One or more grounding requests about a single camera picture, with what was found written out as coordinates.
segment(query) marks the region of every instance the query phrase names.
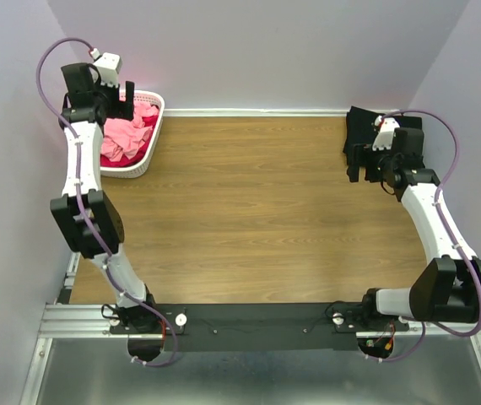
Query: wooden tabletop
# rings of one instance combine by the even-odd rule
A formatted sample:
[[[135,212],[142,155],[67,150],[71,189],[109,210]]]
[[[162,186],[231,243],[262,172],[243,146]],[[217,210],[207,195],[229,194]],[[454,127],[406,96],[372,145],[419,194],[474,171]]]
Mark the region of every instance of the wooden tabletop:
[[[425,267],[413,221],[379,184],[349,183],[344,138],[340,117],[165,118],[145,175],[102,180],[155,299],[360,300],[410,286]],[[71,302],[112,301],[81,261]]]

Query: black cloth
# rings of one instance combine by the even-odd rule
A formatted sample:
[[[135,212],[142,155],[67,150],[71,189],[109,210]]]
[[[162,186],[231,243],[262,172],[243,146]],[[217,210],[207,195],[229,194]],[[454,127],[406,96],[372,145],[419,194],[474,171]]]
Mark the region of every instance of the black cloth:
[[[363,110],[359,107],[351,107],[345,117],[347,136],[343,146],[348,165],[351,164],[353,146],[359,143],[369,145],[376,139],[376,130],[373,127],[376,118],[383,113]],[[422,118],[418,116],[394,116],[400,127],[423,129]]]

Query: white plastic basket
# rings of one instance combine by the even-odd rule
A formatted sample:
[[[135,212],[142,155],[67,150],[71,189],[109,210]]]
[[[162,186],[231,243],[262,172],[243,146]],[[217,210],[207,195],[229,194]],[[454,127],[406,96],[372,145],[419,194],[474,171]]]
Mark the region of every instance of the white plastic basket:
[[[128,167],[100,167],[100,173],[106,177],[118,177],[122,179],[133,179],[141,176],[149,168],[150,158],[153,156],[154,148],[158,142],[159,130],[162,128],[164,117],[165,102],[164,99],[156,93],[150,91],[136,90],[133,96],[134,101],[146,101],[150,104],[157,105],[159,108],[158,121],[154,126],[153,135],[150,139],[149,148],[144,157],[135,165]]]

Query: pink towel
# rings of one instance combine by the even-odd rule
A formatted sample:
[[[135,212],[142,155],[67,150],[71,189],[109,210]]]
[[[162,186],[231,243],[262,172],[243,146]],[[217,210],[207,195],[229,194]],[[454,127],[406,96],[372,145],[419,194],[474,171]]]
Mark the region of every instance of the pink towel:
[[[104,142],[101,154],[111,162],[118,162],[123,155],[133,158],[147,139],[152,128],[145,127],[144,116],[157,116],[159,109],[145,101],[134,101],[133,120],[107,120],[104,125]]]

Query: cable connector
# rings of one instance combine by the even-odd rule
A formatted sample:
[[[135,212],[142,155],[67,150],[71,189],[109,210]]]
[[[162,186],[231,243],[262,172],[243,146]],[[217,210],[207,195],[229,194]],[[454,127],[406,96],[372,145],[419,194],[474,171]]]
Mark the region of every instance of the cable connector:
[[[98,60],[102,56],[100,51],[98,51],[98,48],[93,48],[92,50],[90,50],[89,55],[90,55],[90,57],[92,57],[93,61]]]

